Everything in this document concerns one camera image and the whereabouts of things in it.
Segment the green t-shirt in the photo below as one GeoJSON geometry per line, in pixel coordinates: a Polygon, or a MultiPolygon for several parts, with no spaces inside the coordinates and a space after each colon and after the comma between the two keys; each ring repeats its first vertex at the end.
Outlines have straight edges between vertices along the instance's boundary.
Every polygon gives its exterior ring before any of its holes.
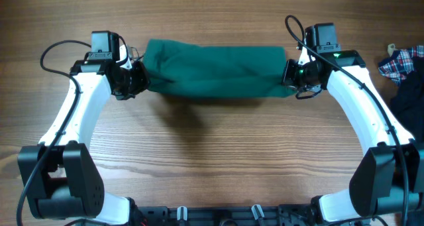
{"type": "Polygon", "coordinates": [[[288,97],[281,46],[198,46],[151,39],[143,64],[149,91],[198,98],[288,97]]]}

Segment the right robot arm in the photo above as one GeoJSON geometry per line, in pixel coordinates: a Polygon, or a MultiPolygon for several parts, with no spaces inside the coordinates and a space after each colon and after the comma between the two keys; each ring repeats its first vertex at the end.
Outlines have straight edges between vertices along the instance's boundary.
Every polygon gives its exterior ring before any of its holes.
{"type": "Polygon", "coordinates": [[[301,54],[288,60],[284,86],[297,99],[327,91],[346,114],[363,158],[348,188],[317,196],[307,206],[308,225],[342,225],[381,215],[423,211],[423,144],[415,140],[380,97],[360,54],[342,50],[335,26],[320,23],[295,35],[301,54]]]}

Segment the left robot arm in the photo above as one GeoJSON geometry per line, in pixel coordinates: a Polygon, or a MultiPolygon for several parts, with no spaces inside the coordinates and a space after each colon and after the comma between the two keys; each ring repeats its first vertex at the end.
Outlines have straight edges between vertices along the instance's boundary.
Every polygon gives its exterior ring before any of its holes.
{"type": "Polygon", "coordinates": [[[106,192],[89,146],[99,115],[111,96],[123,101],[148,88],[144,65],[133,60],[117,33],[91,34],[91,49],[68,73],[67,96],[48,131],[24,146],[17,161],[23,190],[16,210],[23,224],[28,204],[37,219],[71,219],[77,225],[147,225],[131,198],[106,192]]]}

